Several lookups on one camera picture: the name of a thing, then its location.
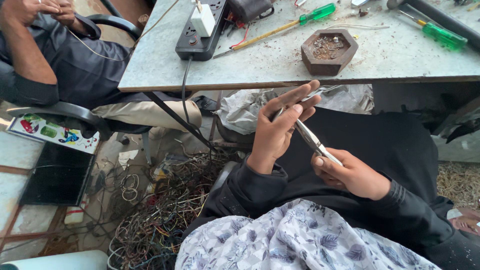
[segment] hand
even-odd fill
[[[315,113],[313,106],[320,102],[321,98],[315,95],[306,101],[300,101],[319,86],[320,82],[313,80],[272,99],[260,109],[252,154],[247,160],[250,168],[262,174],[272,173],[275,161],[290,145],[293,124],[297,119],[305,121],[312,116]],[[270,119],[283,107],[288,109],[272,123]]]
[[[75,23],[75,13],[73,13],[72,4],[67,0],[58,0],[60,12],[52,14],[52,18],[59,21],[66,27],[71,27]]]
[[[344,150],[327,148],[344,167],[326,157],[312,156],[312,167],[315,174],[325,184],[339,189],[348,189],[352,194],[362,198],[379,200],[390,191],[391,182],[374,171],[360,159]]]
[[[54,14],[60,11],[60,6],[55,0],[5,0],[1,7],[2,25],[30,26],[36,15]]]

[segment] black clothing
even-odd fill
[[[378,233],[443,269],[480,269],[480,250],[444,218],[453,203],[436,195],[437,149],[417,120],[400,113],[359,115],[317,108],[306,125],[327,147],[345,149],[392,181],[390,192],[372,201],[326,186],[310,166],[312,150],[294,132],[271,175],[244,161],[210,193],[199,217],[185,231],[216,218],[263,213],[303,198],[338,212],[352,227]]]
[[[130,48],[100,40],[100,28],[92,21],[75,15],[88,29],[88,36],[75,33],[88,47],[112,59],[124,59]],[[0,99],[19,106],[52,105],[58,101],[87,109],[98,106],[150,101],[143,93],[122,93],[117,87],[127,67],[125,61],[114,61],[94,54],[66,27],[50,15],[38,14],[28,27],[43,56],[57,76],[57,85],[23,78],[13,70],[10,49],[0,33]],[[180,100],[180,93],[155,92],[164,101]]]

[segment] person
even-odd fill
[[[184,130],[145,94],[118,90],[131,49],[100,40],[100,28],[67,0],[0,4],[0,99],[18,106],[65,101],[108,119]],[[181,93],[155,94],[186,119]],[[197,105],[188,100],[186,107],[190,123],[200,127]]]
[[[298,103],[318,86],[260,110],[251,154],[210,191],[175,268],[480,269],[479,247],[444,218],[452,203],[436,194],[429,132],[401,113],[315,112],[317,96]],[[297,119],[343,167],[312,156]]]

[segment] hexagonal container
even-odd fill
[[[327,50],[331,51],[331,48],[325,46],[326,43],[318,45],[319,39],[324,37],[329,40],[337,37],[343,47],[328,55]],[[310,74],[336,76],[352,60],[358,48],[358,44],[345,29],[317,30],[302,44],[301,58]]]

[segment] hammer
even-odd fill
[[[409,4],[416,10],[423,13],[425,16],[436,21],[438,24],[444,28],[458,34],[466,39],[468,43],[476,50],[480,52],[480,34],[472,28],[464,25],[459,22],[457,19],[454,19],[448,16],[445,12],[437,9],[436,7],[430,5],[424,0],[388,0],[387,8],[390,10],[396,9],[399,5]]]

